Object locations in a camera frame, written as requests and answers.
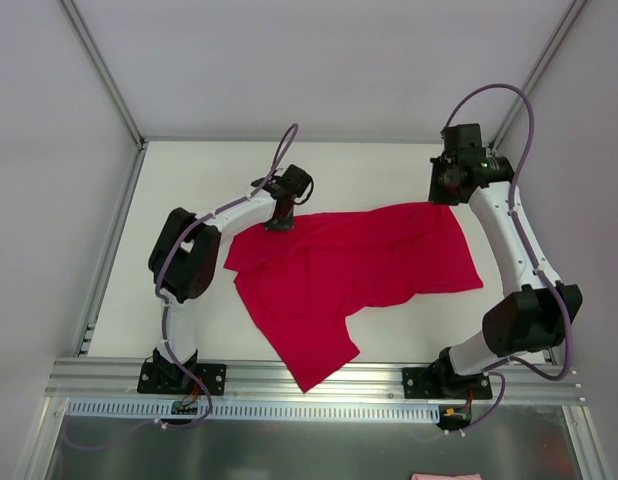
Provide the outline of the red t-shirt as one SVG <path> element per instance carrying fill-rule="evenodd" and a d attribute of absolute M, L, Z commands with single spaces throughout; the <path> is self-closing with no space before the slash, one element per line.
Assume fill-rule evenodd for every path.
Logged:
<path fill-rule="evenodd" d="M 454 214 L 426 202 L 298 216 L 284 233 L 256 225 L 224 267 L 283 363 L 308 374 L 358 355 L 346 325 L 358 311 L 483 286 Z"/>

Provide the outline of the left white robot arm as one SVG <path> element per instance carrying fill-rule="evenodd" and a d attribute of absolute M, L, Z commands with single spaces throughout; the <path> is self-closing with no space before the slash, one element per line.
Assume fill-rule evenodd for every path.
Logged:
<path fill-rule="evenodd" d="M 195 325 L 183 312 L 183 306 L 211 285 L 220 247 L 256 225 L 275 232 L 290 230 L 295 203 L 294 194 L 274 197 L 259 193 L 201 216 L 181 207 L 169 213 L 148 266 L 162 304 L 157 352 L 167 362 L 159 378 L 170 391 L 183 393 L 195 380 L 195 369 L 187 363 L 197 356 Z"/>

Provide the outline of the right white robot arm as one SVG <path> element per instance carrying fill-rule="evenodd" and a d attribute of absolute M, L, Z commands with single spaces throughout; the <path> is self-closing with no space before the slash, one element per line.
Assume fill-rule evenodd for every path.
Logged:
<path fill-rule="evenodd" d="M 478 219 L 501 277 L 503 298 L 487 311 L 481 329 L 441 354 L 434 389 L 454 397 L 468 376 L 517 362 L 549 381 L 560 381 L 573 360 L 572 323 L 583 301 L 546 259 L 522 205 L 515 171 L 504 157 L 461 163 L 434 158 L 429 200 L 466 204 Z"/>

